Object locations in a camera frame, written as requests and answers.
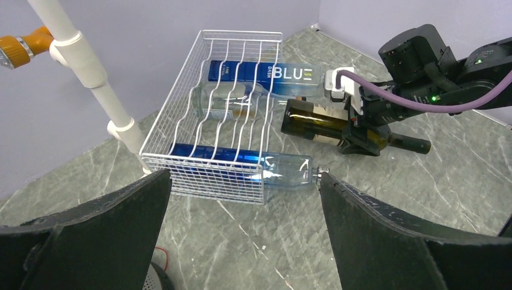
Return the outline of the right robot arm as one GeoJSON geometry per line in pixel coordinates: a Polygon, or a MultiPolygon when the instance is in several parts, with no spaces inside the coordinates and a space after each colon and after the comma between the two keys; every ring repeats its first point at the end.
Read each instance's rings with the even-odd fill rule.
{"type": "Polygon", "coordinates": [[[334,75],[359,85],[349,97],[341,152],[379,156],[386,147],[426,154],[428,140],[393,133],[389,125],[426,112],[457,115],[511,105],[511,39],[474,50],[457,60],[431,24],[406,30],[384,44],[379,56],[391,79],[368,82],[349,71],[334,75]]]}

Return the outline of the dark green wine bottle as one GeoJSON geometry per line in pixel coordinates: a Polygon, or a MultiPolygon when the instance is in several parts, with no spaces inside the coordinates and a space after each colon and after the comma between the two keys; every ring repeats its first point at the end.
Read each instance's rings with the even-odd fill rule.
{"type": "MultiPolygon", "coordinates": [[[[342,130],[345,127],[348,127],[348,111],[345,109],[288,99],[281,132],[341,149],[342,130]]],[[[387,147],[427,154],[431,149],[431,142],[392,132],[387,147]]]]}

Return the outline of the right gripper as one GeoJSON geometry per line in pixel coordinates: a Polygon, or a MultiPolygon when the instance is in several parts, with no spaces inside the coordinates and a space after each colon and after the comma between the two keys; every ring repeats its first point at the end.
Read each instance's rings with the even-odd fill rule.
{"type": "Polygon", "coordinates": [[[342,130],[341,154],[379,156],[389,144],[391,123],[416,116],[416,111],[400,106],[356,86],[348,94],[348,127],[342,130]]]}

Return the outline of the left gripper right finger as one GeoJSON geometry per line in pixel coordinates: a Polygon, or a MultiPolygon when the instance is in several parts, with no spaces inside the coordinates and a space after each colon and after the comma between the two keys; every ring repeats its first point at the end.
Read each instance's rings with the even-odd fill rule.
{"type": "Polygon", "coordinates": [[[497,236],[447,227],[329,173],[319,193],[343,289],[511,288],[511,224],[497,236]]]}

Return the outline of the blue glass bottle silver cap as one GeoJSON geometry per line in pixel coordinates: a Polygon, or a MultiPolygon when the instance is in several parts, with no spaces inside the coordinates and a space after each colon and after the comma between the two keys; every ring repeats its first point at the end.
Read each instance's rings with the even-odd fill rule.
{"type": "Polygon", "coordinates": [[[212,60],[211,82],[257,82],[279,95],[315,97],[322,85],[322,69],[315,65],[212,60]]]}

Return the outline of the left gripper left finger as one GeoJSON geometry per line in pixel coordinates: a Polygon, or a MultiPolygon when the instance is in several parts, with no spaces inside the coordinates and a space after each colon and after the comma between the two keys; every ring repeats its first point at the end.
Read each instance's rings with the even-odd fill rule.
{"type": "Polygon", "coordinates": [[[172,181],[168,170],[1,227],[2,289],[142,289],[172,181]]]}

